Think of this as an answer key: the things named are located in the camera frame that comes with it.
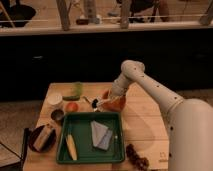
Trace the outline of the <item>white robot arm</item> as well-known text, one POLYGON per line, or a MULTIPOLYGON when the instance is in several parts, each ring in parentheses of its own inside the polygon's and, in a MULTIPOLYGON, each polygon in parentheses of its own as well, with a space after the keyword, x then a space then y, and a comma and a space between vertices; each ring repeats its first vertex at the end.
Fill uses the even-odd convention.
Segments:
POLYGON ((169 117, 168 171, 213 171, 213 107, 200 99, 183 98, 144 71, 142 62, 123 61, 109 98, 125 95, 137 83, 169 117))

